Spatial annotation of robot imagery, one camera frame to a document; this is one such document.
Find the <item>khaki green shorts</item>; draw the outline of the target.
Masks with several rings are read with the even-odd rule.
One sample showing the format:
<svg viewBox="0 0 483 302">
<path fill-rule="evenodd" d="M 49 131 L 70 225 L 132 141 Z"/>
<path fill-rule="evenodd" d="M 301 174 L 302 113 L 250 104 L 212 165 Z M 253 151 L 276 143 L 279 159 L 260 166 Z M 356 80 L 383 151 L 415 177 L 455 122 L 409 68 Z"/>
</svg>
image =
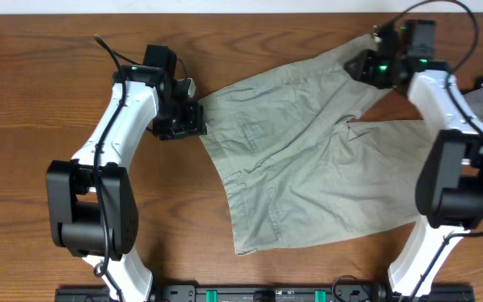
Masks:
<svg viewBox="0 0 483 302">
<path fill-rule="evenodd" d="M 415 221 L 414 187 L 431 149 L 421 120 L 365 122 L 384 91 L 344 64 L 362 35 L 202 99 L 202 143 L 221 177 L 239 256 L 311 247 Z"/>
</svg>

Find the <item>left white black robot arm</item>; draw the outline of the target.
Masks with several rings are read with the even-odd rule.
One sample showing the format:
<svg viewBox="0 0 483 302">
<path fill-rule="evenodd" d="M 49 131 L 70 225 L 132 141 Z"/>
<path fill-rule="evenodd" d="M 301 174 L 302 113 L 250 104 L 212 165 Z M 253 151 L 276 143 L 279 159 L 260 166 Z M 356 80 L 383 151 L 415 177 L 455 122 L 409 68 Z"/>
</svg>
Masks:
<svg viewBox="0 0 483 302">
<path fill-rule="evenodd" d="M 92 266 L 104 287 L 62 288 L 57 301 L 159 301 L 153 273 L 135 248 L 138 209 L 129 167 L 146 131 L 162 140 L 206 132 L 195 82 L 160 67 L 125 65 L 92 135 L 46 173 L 52 239 Z"/>
</svg>

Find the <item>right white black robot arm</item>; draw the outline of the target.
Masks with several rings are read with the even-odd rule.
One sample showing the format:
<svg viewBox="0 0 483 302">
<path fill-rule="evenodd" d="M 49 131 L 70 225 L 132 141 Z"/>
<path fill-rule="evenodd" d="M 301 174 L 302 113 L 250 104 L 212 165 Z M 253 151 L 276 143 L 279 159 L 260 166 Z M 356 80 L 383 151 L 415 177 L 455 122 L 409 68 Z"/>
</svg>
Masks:
<svg viewBox="0 0 483 302">
<path fill-rule="evenodd" d="M 470 109 L 449 65 L 434 57 L 435 23 L 413 19 L 377 27 L 375 49 L 344 65 L 377 89 L 402 88 L 433 139 L 414 191 L 420 217 L 387 270 L 390 301 L 427 301 L 435 275 L 464 238 L 483 237 L 483 122 Z"/>
</svg>

